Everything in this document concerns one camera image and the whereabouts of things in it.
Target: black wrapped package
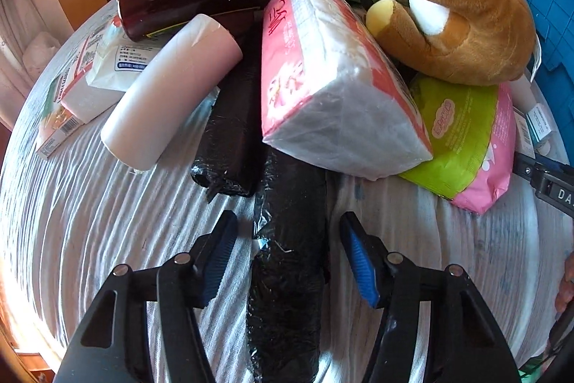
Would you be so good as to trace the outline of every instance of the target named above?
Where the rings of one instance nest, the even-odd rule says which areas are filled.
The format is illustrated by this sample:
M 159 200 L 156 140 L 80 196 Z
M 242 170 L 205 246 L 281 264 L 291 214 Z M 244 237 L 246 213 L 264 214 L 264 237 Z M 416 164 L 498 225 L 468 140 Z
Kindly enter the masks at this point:
M 208 201 L 218 193 L 250 197 L 263 171 L 261 36 L 258 24 L 243 38 L 243 60 L 219 84 L 191 167 Z
M 312 383 L 327 251 L 325 170 L 267 149 L 255 194 L 247 331 L 256 383 Z

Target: white package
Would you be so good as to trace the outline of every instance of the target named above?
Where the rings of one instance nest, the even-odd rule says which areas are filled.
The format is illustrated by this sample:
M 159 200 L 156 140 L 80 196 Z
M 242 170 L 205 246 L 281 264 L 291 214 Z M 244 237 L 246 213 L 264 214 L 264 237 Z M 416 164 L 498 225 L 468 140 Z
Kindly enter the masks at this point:
M 263 142 L 375 180 L 432 159 L 392 63 L 344 0 L 272 0 L 263 20 Z
M 72 59 L 70 72 L 62 84 L 62 106 L 84 124 L 91 122 L 116 104 L 123 92 L 90 87 L 85 79 L 92 70 L 96 48 L 102 39 L 106 24 L 96 28 L 78 47 Z
M 140 42 L 130 40 L 118 16 L 113 18 L 95 52 L 94 65 L 85 75 L 91 87 L 126 92 L 151 60 L 161 51 L 166 39 Z

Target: plastic wrap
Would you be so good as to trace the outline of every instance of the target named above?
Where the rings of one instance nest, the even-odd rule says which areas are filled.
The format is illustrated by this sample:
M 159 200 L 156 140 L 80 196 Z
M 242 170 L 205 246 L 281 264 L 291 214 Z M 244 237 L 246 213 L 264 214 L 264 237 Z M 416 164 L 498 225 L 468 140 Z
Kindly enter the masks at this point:
M 312 383 L 325 282 L 325 170 L 268 148 L 255 198 L 247 330 L 256 383 Z
M 191 167 L 193 180 L 217 193 L 250 197 L 263 169 L 261 24 L 246 35 L 243 60 L 219 84 L 219 95 Z
M 263 142 L 375 180 L 432 158 L 396 68 L 344 0 L 272 0 L 263 17 Z

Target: metal screw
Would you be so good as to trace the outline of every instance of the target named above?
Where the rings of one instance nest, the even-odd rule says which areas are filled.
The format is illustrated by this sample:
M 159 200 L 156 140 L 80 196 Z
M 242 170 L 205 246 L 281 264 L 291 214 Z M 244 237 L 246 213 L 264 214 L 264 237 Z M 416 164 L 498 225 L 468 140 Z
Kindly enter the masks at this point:
M 128 271 L 130 270 L 130 267 L 126 264 L 121 264 L 118 265 L 114 268 L 114 270 L 112 271 L 112 273 L 114 273 L 114 276 L 123 276 L 124 274 L 126 274 Z
M 398 252 L 391 252 L 389 253 L 389 255 L 387 256 L 387 260 L 389 260 L 389 263 L 392 263 L 394 265 L 400 265 L 403 260 L 405 259 L 405 257 L 403 257 L 400 253 Z
M 176 258 L 173 261 L 176 262 L 177 265 L 184 265 L 186 263 L 189 263 L 190 260 L 191 260 L 191 257 L 189 256 L 189 254 L 186 252 L 183 252 L 183 253 L 177 254 Z
M 457 278 L 463 276 L 464 270 L 463 267 L 460 265 L 450 265 L 448 267 L 448 272 L 452 275 L 452 276 L 456 276 Z

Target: green pink package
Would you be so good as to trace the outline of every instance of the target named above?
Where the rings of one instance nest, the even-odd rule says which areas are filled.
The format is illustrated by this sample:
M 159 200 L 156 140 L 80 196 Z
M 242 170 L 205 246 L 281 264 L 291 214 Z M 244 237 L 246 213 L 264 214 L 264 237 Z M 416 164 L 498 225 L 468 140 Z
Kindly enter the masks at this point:
M 401 177 L 484 214 L 508 189 L 516 125 L 507 84 L 469 87 L 417 76 L 410 87 L 434 158 Z

